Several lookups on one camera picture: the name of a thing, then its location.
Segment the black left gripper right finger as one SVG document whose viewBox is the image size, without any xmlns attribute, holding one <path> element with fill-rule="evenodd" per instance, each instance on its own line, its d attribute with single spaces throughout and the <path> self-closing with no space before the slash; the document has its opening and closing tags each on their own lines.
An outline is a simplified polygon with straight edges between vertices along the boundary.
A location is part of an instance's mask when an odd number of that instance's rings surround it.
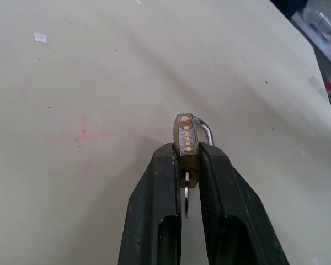
<svg viewBox="0 0 331 265">
<path fill-rule="evenodd" d="M 209 265 L 289 265 L 259 196 L 219 148 L 200 143 L 201 214 Z"/>
</svg>

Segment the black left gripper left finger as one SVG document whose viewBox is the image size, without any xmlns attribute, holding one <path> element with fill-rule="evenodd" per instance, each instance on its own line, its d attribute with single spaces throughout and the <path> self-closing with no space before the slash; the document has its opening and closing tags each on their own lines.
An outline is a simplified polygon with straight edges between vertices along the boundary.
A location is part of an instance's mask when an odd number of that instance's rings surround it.
<svg viewBox="0 0 331 265">
<path fill-rule="evenodd" d="M 132 192 L 118 265 L 180 265 L 181 197 L 173 144 L 155 150 Z"/>
</svg>

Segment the silver key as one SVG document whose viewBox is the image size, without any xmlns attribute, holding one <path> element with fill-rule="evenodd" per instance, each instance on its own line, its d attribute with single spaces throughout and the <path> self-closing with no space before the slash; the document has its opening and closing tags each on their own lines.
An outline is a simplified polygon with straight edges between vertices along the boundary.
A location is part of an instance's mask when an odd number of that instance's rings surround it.
<svg viewBox="0 0 331 265">
<path fill-rule="evenodd" d="M 185 172 L 185 202 L 184 202 L 184 216 L 187 219 L 189 213 L 189 180 L 190 180 L 190 173 Z"/>
</svg>

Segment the brass padlock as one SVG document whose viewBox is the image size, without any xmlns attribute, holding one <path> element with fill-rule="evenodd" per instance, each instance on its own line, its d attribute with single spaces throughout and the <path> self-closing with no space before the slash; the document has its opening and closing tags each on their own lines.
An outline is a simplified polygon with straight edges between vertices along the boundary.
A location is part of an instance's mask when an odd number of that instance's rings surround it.
<svg viewBox="0 0 331 265">
<path fill-rule="evenodd" d="M 191 113 L 177 115 L 173 126 L 174 151 L 178 160 L 179 184 L 194 188 L 199 182 L 201 162 L 197 130 L 202 129 L 209 145 L 214 145 L 210 127 Z"/>
</svg>

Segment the clear plastic bag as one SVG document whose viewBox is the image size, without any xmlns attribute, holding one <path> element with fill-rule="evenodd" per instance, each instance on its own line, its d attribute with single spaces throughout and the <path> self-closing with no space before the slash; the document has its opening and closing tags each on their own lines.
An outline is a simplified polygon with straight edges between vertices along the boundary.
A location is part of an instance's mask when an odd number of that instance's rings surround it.
<svg viewBox="0 0 331 265">
<path fill-rule="evenodd" d="M 308 0 L 303 21 L 331 51 L 331 0 Z"/>
</svg>

